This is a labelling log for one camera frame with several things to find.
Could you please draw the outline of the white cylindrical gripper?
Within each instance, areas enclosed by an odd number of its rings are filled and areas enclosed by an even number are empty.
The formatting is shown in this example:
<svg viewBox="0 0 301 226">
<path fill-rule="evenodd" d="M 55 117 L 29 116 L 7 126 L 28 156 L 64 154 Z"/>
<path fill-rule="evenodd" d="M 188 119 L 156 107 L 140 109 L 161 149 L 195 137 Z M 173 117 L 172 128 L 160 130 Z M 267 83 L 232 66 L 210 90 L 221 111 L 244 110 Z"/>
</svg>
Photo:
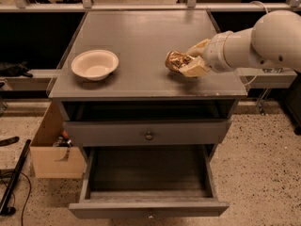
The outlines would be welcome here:
<svg viewBox="0 0 301 226">
<path fill-rule="evenodd" d="M 196 58 L 181 67 L 180 73 L 186 77 L 201 77 L 207 75 L 210 69 L 215 73 L 233 72 L 224 55 L 226 40 L 231 34 L 232 31 L 218 33 L 210 40 L 202 40 L 189 48 L 187 54 Z"/>
</svg>

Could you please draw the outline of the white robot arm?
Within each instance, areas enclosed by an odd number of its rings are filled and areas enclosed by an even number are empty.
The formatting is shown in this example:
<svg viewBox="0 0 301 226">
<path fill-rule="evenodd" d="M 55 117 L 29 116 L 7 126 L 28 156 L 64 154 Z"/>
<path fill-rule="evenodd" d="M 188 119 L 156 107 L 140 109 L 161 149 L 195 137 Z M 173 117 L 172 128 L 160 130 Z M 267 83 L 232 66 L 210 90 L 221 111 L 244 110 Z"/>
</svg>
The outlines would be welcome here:
<svg viewBox="0 0 301 226">
<path fill-rule="evenodd" d="M 301 72 L 301 16 L 288 10 L 263 15 L 253 27 L 219 33 L 189 49 L 180 68 L 186 77 L 238 68 L 290 68 Z"/>
</svg>

